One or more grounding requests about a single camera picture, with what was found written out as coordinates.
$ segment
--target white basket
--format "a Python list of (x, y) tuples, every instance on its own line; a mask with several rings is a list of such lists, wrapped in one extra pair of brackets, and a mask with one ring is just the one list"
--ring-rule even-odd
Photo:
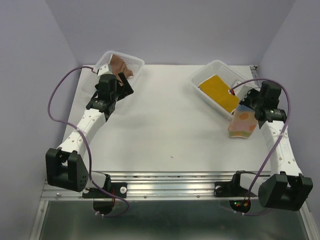
[[(225, 84), (231, 87), (235, 82), (243, 82), (246, 79), (244, 76), (233, 70), (227, 64), (220, 60), (214, 60), (202, 67), (198, 70), (192, 77), (191, 83), (196, 92), (196, 94), (207, 104), (209, 104), (213, 109), (215, 109), (218, 113), (220, 113), (227, 120), (232, 120), (233, 116), (226, 111), (223, 107), (221, 107), (218, 103), (216, 103), (211, 97), (205, 94), (200, 88), (199, 85), (203, 83), (205, 80), (211, 78), (214, 75), (218, 75)], [(248, 85), (252, 88), (256, 88), (257, 86), (253, 83), (248, 83)]]
[[(137, 80), (141, 72), (141, 69), (145, 65), (145, 61), (135, 56), (130, 56), (121, 52), (107, 51), (96, 63), (96, 65), (94, 66), (94, 69), (97, 70), (102, 65), (108, 64), (110, 62), (112, 54), (121, 58), (125, 62), (127, 68), (133, 72), (133, 77), (128, 79), (128, 82), (130, 83), (130, 85), (133, 86), (134, 82)], [(84, 84), (81, 87), (81, 90), (84, 93), (92, 96), (96, 91), (95, 85), (98, 83), (98, 81), (99, 80), (97, 75), (91, 72), (86, 76), (86, 79), (84, 81)]]

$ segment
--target tabletop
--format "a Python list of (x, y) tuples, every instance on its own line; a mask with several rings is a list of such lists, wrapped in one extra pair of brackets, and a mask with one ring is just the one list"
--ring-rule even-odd
[[(191, 76), (202, 65), (145, 65), (132, 85), (134, 93), (94, 136), (94, 171), (229, 172), (257, 171), (267, 155), (261, 131), (249, 139), (228, 137), (230, 122), (194, 93)], [(249, 66), (231, 66), (252, 78)], [(90, 100), (81, 90), (83, 69), (69, 122), (77, 124)], [(72, 129), (67, 127), (64, 139)], [(88, 167), (88, 156), (84, 162)]]

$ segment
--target wall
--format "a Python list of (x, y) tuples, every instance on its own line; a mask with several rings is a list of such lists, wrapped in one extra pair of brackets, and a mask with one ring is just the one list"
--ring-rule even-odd
[[(0, 2), (0, 239), (29, 239), (45, 181), (45, 154), (64, 126), (47, 115), (58, 81), (77, 66), (43, 0)], [(53, 113), (68, 117), (75, 92), (68, 79)]]
[(257, 64), (294, 0), (46, 0), (71, 51), (115, 50), (147, 64)]
[(297, 0), (266, 51), (260, 77), (275, 79), (289, 91), (292, 117), (289, 135), (295, 158), (313, 180), (309, 204), (320, 227), (320, 1)]

